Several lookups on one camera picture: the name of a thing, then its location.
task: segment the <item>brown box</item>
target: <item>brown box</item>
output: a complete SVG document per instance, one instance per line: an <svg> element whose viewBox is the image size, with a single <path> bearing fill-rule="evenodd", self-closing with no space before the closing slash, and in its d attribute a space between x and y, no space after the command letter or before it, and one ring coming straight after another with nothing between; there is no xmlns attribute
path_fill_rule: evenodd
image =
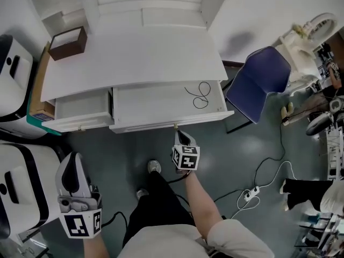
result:
<svg viewBox="0 0 344 258"><path fill-rule="evenodd" d="M85 51L87 34L84 27L73 28L53 37L49 54L56 61Z"/></svg>
<svg viewBox="0 0 344 258"><path fill-rule="evenodd" d="M48 121L55 119L55 106L49 102L41 102L41 93L45 77L45 72L47 70L50 55L48 53L50 43L44 48L41 60L38 65L36 77L34 80L31 102L30 102L30 116L40 119L42 121Z"/></svg>

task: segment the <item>foot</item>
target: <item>foot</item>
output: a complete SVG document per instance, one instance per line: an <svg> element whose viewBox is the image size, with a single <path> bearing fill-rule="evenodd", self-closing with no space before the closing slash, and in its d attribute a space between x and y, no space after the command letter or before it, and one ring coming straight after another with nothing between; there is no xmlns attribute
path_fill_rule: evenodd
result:
<svg viewBox="0 0 344 258"><path fill-rule="evenodd" d="M283 188L285 186L286 180L283 181L281 188L279 189L279 194L284 194Z"/></svg>
<svg viewBox="0 0 344 258"><path fill-rule="evenodd" d="M148 162L147 168L148 168L149 173L151 173L153 171L161 173L161 165L159 164L159 161L157 161L157 160L150 160Z"/></svg>
<svg viewBox="0 0 344 258"><path fill-rule="evenodd" d="M290 117L294 113L294 105L292 102L288 103L288 117Z"/></svg>
<svg viewBox="0 0 344 258"><path fill-rule="evenodd" d="M281 117L282 117L282 123L284 126L289 124L289 117L288 117L288 112L286 111L285 107L282 107L281 109Z"/></svg>
<svg viewBox="0 0 344 258"><path fill-rule="evenodd" d="M147 195L149 195L149 193L148 193L148 191L147 191L146 189L144 189L144 188L141 188L139 191L136 192L136 197L137 197L138 200L140 200L140 198L141 198L142 196L147 196Z"/></svg>
<svg viewBox="0 0 344 258"><path fill-rule="evenodd" d="M289 210L288 201L287 200L283 203L283 208L284 208L284 211L288 211Z"/></svg>

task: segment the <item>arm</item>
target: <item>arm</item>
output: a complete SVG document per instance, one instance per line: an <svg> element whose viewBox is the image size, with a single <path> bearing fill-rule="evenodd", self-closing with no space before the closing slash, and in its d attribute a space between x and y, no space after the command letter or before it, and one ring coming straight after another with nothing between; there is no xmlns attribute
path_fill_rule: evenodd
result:
<svg viewBox="0 0 344 258"><path fill-rule="evenodd" d="M99 234L93 239L84 239L85 258L109 258L108 250L102 236Z"/></svg>
<svg viewBox="0 0 344 258"><path fill-rule="evenodd" d="M338 90L340 87L342 87L342 82L340 80L337 80L337 78L335 77L333 73L333 69L331 68L331 64L327 65L327 69L329 72L329 77L331 79L333 88Z"/></svg>
<svg viewBox="0 0 344 258"><path fill-rule="evenodd" d="M207 238L210 229L222 221L216 204L203 189L194 171L185 179L188 201L196 227L203 238Z"/></svg>

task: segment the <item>blue chair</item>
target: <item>blue chair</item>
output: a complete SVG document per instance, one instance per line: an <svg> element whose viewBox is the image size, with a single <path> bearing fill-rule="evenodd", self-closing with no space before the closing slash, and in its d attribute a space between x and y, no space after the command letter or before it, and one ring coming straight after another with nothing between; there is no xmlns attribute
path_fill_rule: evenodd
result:
<svg viewBox="0 0 344 258"><path fill-rule="evenodd" d="M284 92L290 75L290 65L273 47L250 54L235 78L224 88L225 99L249 121L227 132L259 122L268 93Z"/></svg>

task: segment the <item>open drawer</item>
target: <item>open drawer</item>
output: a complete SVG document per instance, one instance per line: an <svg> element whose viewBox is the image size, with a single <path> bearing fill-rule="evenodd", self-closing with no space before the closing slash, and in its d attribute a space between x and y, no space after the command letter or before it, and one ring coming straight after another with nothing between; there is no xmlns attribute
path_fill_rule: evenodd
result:
<svg viewBox="0 0 344 258"><path fill-rule="evenodd" d="M112 91L101 89L56 99L55 120L43 126L59 132L112 125Z"/></svg>
<svg viewBox="0 0 344 258"><path fill-rule="evenodd" d="M113 88L115 133L142 131L221 120L234 113L227 111L218 81L152 83ZM199 88L209 101L200 100Z"/></svg>

